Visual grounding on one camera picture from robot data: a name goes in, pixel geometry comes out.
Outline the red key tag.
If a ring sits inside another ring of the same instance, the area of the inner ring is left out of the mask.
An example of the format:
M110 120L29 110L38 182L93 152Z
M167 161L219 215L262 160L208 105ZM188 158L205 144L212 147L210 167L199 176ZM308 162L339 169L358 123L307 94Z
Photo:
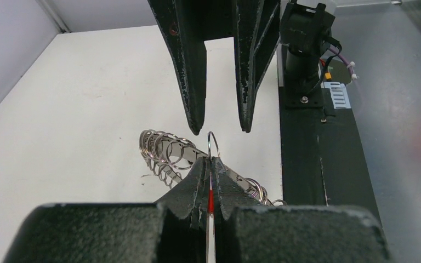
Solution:
M214 213L214 201L213 201L213 190L209 190L208 194L208 213L213 214Z

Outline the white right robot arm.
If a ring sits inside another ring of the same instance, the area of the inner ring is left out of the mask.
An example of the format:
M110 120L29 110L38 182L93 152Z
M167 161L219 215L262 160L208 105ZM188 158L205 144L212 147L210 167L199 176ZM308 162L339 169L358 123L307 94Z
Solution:
M339 42L331 35L335 17L323 3L297 1L149 1L168 48L190 130L204 124L207 84L206 41L234 41L236 93L240 126L252 128L255 101L279 45L286 50L283 77L301 96L321 83L320 57Z

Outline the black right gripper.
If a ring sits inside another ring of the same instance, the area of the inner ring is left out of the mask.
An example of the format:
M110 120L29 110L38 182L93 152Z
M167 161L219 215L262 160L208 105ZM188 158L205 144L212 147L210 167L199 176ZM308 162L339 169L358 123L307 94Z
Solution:
M281 2L148 1L171 55L191 132L203 127L207 50L204 41L234 37L240 126L251 132L258 89L280 40Z

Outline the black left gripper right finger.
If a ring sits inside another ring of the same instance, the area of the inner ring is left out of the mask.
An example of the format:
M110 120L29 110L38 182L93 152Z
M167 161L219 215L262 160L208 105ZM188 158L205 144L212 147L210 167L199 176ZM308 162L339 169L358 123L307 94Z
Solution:
M377 219L354 206L261 204L212 159L217 262L389 262Z

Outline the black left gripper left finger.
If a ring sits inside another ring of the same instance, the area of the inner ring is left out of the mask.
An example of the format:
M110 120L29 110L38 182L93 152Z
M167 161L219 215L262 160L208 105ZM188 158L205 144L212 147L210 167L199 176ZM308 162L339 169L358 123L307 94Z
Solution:
M209 159L153 203L48 203L22 222L5 262L205 262Z

